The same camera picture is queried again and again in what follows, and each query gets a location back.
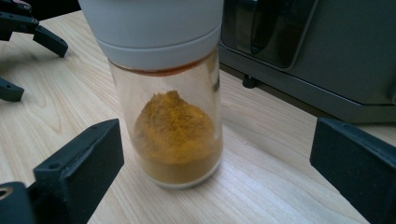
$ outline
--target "gray appliance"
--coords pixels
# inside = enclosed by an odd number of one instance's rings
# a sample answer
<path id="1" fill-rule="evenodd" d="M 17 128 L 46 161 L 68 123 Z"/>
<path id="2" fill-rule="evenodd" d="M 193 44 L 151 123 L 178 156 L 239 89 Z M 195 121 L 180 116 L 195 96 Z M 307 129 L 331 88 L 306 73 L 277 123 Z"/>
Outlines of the gray appliance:
<path id="1" fill-rule="evenodd" d="M 219 59 L 336 118 L 396 122 L 396 2 L 225 0 Z"/>

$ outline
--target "white lid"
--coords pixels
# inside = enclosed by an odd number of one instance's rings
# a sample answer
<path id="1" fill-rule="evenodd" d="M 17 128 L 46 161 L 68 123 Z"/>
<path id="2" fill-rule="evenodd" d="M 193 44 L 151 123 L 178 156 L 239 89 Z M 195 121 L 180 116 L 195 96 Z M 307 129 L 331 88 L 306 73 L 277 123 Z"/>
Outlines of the white lid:
<path id="1" fill-rule="evenodd" d="M 197 61 L 218 44 L 223 0 L 78 0 L 107 58 L 140 70 Z"/>

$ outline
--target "wooden table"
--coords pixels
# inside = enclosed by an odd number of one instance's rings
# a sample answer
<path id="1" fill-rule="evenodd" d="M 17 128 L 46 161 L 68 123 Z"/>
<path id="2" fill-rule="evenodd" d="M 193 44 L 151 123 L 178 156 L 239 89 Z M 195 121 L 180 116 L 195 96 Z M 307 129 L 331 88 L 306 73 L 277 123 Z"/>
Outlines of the wooden table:
<path id="1" fill-rule="evenodd" d="M 17 33 L 0 42 L 0 77 L 25 88 L 21 102 L 0 100 L 0 183 L 29 186 L 32 169 L 64 144 L 120 119 L 125 164 L 90 223 L 367 222 L 309 163 L 317 118 L 222 71 L 219 169 L 192 189 L 157 187 L 138 172 L 106 57 L 83 14 L 40 24 L 69 50 L 60 58 Z M 396 146 L 396 125 L 361 127 Z"/>

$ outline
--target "yellow powder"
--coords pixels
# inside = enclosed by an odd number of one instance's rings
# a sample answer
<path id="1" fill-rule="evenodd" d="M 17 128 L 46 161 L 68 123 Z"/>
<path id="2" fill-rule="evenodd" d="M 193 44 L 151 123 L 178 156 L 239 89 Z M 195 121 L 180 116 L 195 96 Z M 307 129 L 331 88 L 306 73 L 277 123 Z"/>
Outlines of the yellow powder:
<path id="1" fill-rule="evenodd" d="M 219 160 L 210 117 L 181 99 L 177 91 L 154 94 L 134 125 L 132 141 L 145 173 L 167 183 L 205 175 Z"/>

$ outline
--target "glass jar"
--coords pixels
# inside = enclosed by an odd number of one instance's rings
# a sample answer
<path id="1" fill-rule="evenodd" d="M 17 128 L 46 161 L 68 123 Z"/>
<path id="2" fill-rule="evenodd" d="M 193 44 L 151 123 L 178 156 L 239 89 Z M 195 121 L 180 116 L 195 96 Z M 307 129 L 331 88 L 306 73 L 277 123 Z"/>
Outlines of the glass jar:
<path id="1" fill-rule="evenodd" d="M 217 48 L 198 61 L 158 71 L 109 64 L 143 173 L 174 189 L 211 176 L 222 152 Z"/>

